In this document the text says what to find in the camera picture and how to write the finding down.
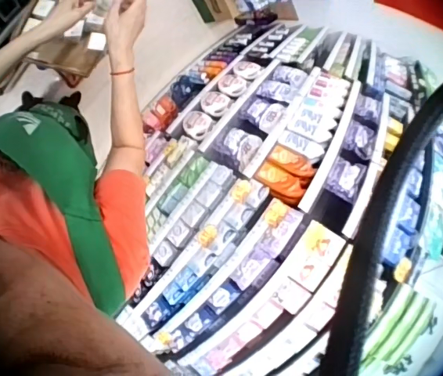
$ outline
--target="retail display rack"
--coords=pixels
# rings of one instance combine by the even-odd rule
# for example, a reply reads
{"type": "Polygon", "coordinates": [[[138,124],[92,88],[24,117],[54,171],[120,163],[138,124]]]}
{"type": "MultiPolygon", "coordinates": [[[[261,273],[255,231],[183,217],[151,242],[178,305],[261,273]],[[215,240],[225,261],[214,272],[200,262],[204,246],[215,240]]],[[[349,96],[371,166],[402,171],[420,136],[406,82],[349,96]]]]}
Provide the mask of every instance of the retail display rack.
{"type": "MultiPolygon", "coordinates": [[[[432,90],[420,62],[327,32],[237,29],[146,109],[152,263],[116,320],[173,374],[310,374],[320,364],[358,224],[432,90]]],[[[397,203],[363,374],[399,367],[435,315],[413,287],[440,255],[442,180],[443,126],[397,203]]]]}

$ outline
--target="person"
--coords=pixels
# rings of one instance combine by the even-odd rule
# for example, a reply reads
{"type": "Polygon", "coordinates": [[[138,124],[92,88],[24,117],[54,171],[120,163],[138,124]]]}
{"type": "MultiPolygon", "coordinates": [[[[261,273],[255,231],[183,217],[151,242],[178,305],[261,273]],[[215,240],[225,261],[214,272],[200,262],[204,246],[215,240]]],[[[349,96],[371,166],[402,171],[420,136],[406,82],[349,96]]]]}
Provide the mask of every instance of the person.
{"type": "MultiPolygon", "coordinates": [[[[60,0],[0,50],[0,80],[23,56],[94,7],[60,0]]],[[[168,374],[111,318],[149,265],[144,136],[133,45],[146,0],[114,0],[105,33],[112,146],[96,181],[80,95],[25,93],[0,117],[0,365],[7,374],[168,374]]]]}

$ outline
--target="wristband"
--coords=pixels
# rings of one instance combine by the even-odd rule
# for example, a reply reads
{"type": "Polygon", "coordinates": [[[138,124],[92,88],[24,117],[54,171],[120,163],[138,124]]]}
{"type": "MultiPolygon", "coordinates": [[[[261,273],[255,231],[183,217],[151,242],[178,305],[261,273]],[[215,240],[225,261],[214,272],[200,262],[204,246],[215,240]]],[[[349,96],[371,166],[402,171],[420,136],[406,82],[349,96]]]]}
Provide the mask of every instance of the wristband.
{"type": "Polygon", "coordinates": [[[124,70],[122,72],[110,72],[111,76],[120,76],[122,74],[129,74],[129,73],[133,73],[135,71],[135,68],[132,68],[130,70],[124,70]]]}

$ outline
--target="black cable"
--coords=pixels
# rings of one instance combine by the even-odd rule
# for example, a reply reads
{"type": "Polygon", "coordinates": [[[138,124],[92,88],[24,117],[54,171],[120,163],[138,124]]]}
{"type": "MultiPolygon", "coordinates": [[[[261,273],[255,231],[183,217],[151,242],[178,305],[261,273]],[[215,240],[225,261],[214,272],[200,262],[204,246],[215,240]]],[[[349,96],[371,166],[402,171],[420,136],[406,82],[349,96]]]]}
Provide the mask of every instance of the black cable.
{"type": "Polygon", "coordinates": [[[354,241],[337,311],[332,319],[326,355],[321,362],[321,375],[358,374],[376,268],[391,217],[410,167],[442,122],[443,85],[425,102],[404,132],[373,191],[354,241]]]}

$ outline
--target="hand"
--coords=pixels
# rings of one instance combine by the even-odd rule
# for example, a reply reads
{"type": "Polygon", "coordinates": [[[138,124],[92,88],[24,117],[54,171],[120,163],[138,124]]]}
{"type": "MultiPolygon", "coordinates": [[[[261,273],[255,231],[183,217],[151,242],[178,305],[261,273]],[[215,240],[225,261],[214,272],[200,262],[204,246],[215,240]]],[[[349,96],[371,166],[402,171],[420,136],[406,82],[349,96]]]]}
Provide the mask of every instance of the hand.
{"type": "Polygon", "coordinates": [[[145,26],[146,0],[113,0],[105,20],[105,34],[113,71],[134,66],[133,45],[145,26]]]}
{"type": "Polygon", "coordinates": [[[95,4],[88,0],[59,0],[58,5],[51,11],[39,26],[47,39],[63,34],[88,14],[95,4]]]}

